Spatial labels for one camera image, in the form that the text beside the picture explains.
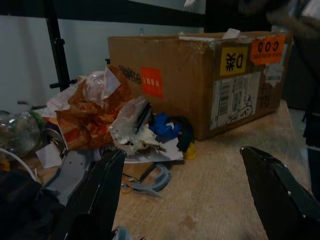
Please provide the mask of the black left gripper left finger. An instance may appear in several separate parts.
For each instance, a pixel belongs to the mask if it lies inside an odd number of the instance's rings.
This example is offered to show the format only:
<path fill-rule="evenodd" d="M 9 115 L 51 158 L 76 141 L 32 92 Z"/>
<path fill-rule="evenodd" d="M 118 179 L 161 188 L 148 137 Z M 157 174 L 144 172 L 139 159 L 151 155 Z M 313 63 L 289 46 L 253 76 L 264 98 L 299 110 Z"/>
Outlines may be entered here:
<path fill-rule="evenodd" d="M 114 150 L 99 160 L 71 195 L 52 240 L 111 240 L 126 152 Z"/>

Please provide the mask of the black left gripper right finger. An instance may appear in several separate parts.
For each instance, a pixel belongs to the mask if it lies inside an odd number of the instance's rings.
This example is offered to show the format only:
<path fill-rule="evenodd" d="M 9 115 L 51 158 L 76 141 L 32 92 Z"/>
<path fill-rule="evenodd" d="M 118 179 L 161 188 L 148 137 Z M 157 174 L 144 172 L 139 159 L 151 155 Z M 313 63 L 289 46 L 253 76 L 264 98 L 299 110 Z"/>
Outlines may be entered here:
<path fill-rule="evenodd" d="M 252 146 L 242 147 L 240 154 L 268 239 L 317 239 L 317 199 L 271 154 Z"/>

